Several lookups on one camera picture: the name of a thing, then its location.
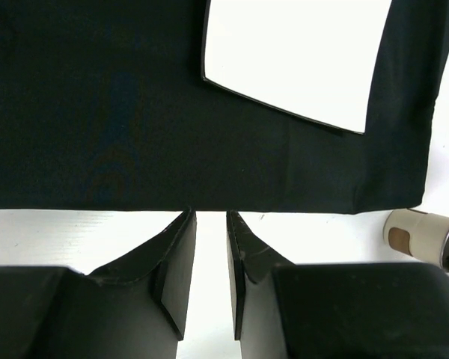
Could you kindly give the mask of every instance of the black fabric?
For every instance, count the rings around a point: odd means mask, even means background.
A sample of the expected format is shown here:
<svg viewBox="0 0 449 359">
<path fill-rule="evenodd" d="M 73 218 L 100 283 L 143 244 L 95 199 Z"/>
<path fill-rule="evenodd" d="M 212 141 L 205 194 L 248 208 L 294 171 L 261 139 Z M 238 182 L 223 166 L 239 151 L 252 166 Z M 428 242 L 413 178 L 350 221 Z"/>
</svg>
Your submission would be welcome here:
<svg viewBox="0 0 449 359">
<path fill-rule="evenodd" d="M 0 208 L 355 213 L 421 202 L 449 0 L 393 1 L 365 135 L 203 82 L 206 5 L 0 0 Z"/>
</svg>

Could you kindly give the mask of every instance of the white table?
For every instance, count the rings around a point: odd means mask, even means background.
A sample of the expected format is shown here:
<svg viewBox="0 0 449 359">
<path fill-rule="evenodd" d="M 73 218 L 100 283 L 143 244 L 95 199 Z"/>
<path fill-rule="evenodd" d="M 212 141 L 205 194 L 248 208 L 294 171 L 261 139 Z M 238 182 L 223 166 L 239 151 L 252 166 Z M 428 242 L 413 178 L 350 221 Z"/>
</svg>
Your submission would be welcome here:
<svg viewBox="0 0 449 359">
<path fill-rule="evenodd" d="M 436 103 L 424 202 L 449 216 L 449 59 Z M 384 246 L 389 212 L 243 213 L 252 230 L 295 263 L 410 260 Z M 65 265 L 85 274 L 154 236 L 176 212 L 0 211 L 0 265 Z M 198 213 L 186 338 L 178 358 L 237 359 L 227 273 L 225 214 Z"/>
</svg>

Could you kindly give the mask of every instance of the white paper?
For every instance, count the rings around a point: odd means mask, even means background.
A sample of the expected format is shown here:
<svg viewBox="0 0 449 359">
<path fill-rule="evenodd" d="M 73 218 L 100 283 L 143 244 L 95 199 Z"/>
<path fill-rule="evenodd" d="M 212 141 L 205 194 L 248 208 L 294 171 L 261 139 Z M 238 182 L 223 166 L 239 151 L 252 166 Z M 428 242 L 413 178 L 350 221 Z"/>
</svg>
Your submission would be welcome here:
<svg viewBox="0 0 449 359">
<path fill-rule="evenodd" d="M 210 0 L 205 78 L 363 133 L 391 0 Z"/>
</svg>

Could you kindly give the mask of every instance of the white cup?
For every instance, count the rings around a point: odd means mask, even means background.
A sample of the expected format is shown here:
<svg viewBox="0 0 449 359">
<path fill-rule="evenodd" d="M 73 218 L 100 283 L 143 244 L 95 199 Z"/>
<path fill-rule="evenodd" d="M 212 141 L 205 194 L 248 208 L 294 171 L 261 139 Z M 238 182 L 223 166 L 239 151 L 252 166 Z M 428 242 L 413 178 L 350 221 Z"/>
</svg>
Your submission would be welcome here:
<svg viewBox="0 0 449 359">
<path fill-rule="evenodd" d="M 449 271 L 449 217 L 396 209 L 385 223 L 384 242 L 396 251 Z"/>
</svg>

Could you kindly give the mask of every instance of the paper cup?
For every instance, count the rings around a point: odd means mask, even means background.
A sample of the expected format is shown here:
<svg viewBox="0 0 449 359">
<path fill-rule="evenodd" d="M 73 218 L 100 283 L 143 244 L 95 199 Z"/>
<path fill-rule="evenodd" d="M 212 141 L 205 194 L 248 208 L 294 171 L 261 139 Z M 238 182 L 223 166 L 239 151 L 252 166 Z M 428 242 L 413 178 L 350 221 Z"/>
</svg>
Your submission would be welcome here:
<svg viewBox="0 0 449 359">
<path fill-rule="evenodd" d="M 397 209 L 385 223 L 384 241 L 396 251 L 449 271 L 449 217 Z"/>
</svg>

